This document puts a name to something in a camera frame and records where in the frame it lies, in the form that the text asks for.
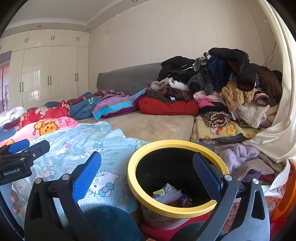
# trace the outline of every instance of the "pink blanket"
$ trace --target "pink blanket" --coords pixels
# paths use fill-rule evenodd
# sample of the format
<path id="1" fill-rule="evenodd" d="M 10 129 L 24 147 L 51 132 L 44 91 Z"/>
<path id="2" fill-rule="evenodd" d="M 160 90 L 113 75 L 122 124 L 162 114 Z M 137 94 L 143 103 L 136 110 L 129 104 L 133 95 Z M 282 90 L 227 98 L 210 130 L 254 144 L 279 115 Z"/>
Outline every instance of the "pink blanket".
<path id="1" fill-rule="evenodd" d="M 0 147 L 3 145 L 9 145 L 15 142 L 22 141 L 24 139 L 32 140 L 39 136 L 68 128 L 73 128 L 79 123 L 72 119 L 71 117 L 60 117 L 57 119 L 45 119 L 34 123 L 30 123 L 18 132 L 16 132 L 12 137 L 0 142 Z"/>

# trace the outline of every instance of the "yellow rim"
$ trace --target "yellow rim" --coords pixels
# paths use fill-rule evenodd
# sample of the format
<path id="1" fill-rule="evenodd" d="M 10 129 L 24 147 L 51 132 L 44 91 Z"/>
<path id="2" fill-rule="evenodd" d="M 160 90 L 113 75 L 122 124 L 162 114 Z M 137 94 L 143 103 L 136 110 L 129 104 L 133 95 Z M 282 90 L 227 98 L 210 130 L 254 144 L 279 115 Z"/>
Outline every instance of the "yellow rim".
<path id="1" fill-rule="evenodd" d="M 193 218 L 213 210 L 213 208 L 217 203 L 215 200 L 211 200 L 198 207 L 189 207 L 189 208 L 171 207 L 154 200 L 141 188 L 136 178 L 136 168 L 139 161 L 145 155 L 147 155 L 148 153 L 154 150 L 169 148 L 169 147 L 183 148 L 183 149 L 188 149 L 195 152 L 200 152 L 202 155 L 209 158 L 213 162 L 213 164 L 215 164 L 224 175 L 229 174 L 229 171 L 225 163 L 222 161 L 222 159 L 217 154 L 215 154 L 214 152 L 212 152 L 211 150 L 207 149 L 204 146 L 201 146 L 192 142 L 180 141 L 180 140 L 156 141 L 141 147 L 130 158 L 130 161 L 128 163 L 127 177 L 128 177 L 129 187 L 133 192 L 134 196 L 139 200 L 141 204 L 143 204 L 148 209 L 152 210 L 155 213 L 158 213 L 160 215 L 170 217 L 170 218 Z"/>

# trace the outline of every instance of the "light blue blanket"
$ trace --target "light blue blanket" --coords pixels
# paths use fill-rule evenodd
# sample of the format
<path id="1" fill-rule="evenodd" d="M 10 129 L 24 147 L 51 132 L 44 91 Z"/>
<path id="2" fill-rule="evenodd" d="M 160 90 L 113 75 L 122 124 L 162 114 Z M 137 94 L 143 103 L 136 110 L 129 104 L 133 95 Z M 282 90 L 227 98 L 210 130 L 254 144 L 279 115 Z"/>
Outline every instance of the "light blue blanket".
<path id="1" fill-rule="evenodd" d="M 85 198 L 78 201 L 82 211 L 100 205 L 118 207 L 128 213 L 137 208 L 137 200 L 127 182 L 127 165 L 132 154 L 147 142 L 127 138 L 121 129 L 112 131 L 106 121 L 59 130 L 31 140 L 30 144 L 42 140 L 49 142 L 49 152 L 34 161 L 30 177 L 12 183 L 12 189 L 19 196 L 21 212 L 18 217 L 22 225 L 34 180 L 38 177 L 45 181 L 59 179 L 64 173 L 71 173 L 77 165 L 85 163 L 94 151 L 101 154 L 102 164 Z M 55 199 L 55 204 L 62 223 L 66 224 L 58 199 Z"/>

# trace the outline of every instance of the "striped cloth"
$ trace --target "striped cloth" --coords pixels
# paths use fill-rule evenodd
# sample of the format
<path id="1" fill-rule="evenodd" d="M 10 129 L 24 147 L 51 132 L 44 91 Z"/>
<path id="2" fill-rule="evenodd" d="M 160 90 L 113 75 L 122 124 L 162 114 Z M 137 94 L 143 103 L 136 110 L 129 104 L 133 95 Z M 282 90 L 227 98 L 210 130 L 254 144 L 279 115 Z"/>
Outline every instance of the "striped cloth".
<path id="1" fill-rule="evenodd" d="M 224 127 L 230 123 L 229 115 L 225 112 L 207 112 L 202 114 L 202 118 L 209 127 Z"/>
<path id="2" fill-rule="evenodd" d="M 97 120 L 130 113 L 137 108 L 140 99 L 145 97 L 146 89 L 134 95 L 107 95 L 96 103 L 92 113 Z"/>

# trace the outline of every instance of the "trash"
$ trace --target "trash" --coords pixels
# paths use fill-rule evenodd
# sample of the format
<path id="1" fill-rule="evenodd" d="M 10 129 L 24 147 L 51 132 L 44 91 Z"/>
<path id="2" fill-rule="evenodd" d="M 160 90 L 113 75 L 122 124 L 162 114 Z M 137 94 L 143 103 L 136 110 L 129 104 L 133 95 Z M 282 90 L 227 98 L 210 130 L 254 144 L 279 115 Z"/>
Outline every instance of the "trash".
<path id="1" fill-rule="evenodd" d="M 166 184 L 161 190 L 153 192 L 152 197 L 163 204 L 172 207 L 190 207 L 192 199 L 189 195 L 182 193 L 170 184 Z"/>

